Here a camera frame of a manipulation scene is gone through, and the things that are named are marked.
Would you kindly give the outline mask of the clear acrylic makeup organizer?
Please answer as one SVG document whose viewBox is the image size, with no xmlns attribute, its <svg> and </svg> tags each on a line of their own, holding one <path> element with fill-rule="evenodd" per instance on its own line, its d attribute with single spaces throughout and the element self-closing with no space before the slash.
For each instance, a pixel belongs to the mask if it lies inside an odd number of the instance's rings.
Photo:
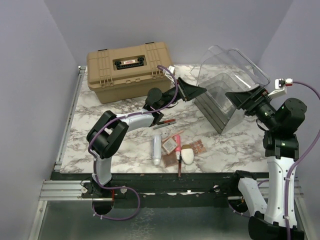
<svg viewBox="0 0 320 240">
<path fill-rule="evenodd" d="M 220 135 L 245 117 L 244 111 L 237 110 L 226 93 L 245 92 L 270 83 L 269 76 L 239 49 L 224 49 L 219 45 L 211 46 L 190 74 L 197 86 L 206 89 L 194 103 Z"/>
</svg>

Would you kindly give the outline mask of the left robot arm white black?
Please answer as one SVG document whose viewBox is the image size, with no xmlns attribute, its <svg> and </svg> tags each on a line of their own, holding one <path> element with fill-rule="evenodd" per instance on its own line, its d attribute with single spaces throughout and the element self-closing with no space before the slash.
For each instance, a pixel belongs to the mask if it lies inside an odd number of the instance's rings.
<svg viewBox="0 0 320 240">
<path fill-rule="evenodd" d="M 179 77 L 175 80 L 174 87 L 166 92 L 156 87 L 150 89 L 145 105 L 139 111 L 123 115 L 105 111 L 86 136 L 88 152 L 94 157 L 94 193 L 101 198 L 110 193 L 112 157 L 128 132 L 158 124 L 164 116 L 162 110 L 179 100 L 191 101 L 206 91 L 206 88 L 186 83 Z"/>
</svg>

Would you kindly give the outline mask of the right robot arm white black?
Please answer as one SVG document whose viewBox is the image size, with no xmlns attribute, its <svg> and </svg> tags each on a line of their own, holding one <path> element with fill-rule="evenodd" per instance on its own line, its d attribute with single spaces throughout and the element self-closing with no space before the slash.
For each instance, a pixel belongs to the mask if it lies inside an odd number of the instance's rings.
<svg viewBox="0 0 320 240">
<path fill-rule="evenodd" d="M 307 106 L 288 98 L 279 109 L 271 105 L 271 95 L 257 86 L 249 91 L 226 92 L 226 97 L 245 115 L 255 116 L 266 126 L 263 148 L 268 165 L 268 199 L 264 199 L 257 180 L 249 172 L 237 171 L 229 189 L 242 195 L 250 217 L 249 236 L 253 240 L 303 240 L 295 215 L 295 172 L 299 159 L 296 131 L 305 120 Z"/>
</svg>

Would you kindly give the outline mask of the tan plastic toolbox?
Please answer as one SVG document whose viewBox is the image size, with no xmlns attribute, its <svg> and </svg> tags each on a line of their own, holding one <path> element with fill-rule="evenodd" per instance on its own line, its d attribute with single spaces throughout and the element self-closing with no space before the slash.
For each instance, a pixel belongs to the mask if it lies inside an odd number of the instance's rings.
<svg viewBox="0 0 320 240">
<path fill-rule="evenodd" d="M 102 104 L 142 97 L 152 88 L 165 92 L 171 87 L 157 67 L 173 64 L 164 42 L 90 52 L 86 63 L 87 85 Z"/>
</svg>

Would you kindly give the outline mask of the white spray bottle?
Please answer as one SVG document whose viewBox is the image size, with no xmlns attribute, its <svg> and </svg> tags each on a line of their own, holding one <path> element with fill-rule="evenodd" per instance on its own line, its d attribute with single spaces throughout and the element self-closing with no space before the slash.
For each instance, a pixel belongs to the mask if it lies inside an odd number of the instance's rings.
<svg viewBox="0 0 320 240">
<path fill-rule="evenodd" d="M 162 138 L 160 134 L 153 136 L 153 164 L 158 166 L 162 159 Z"/>
</svg>

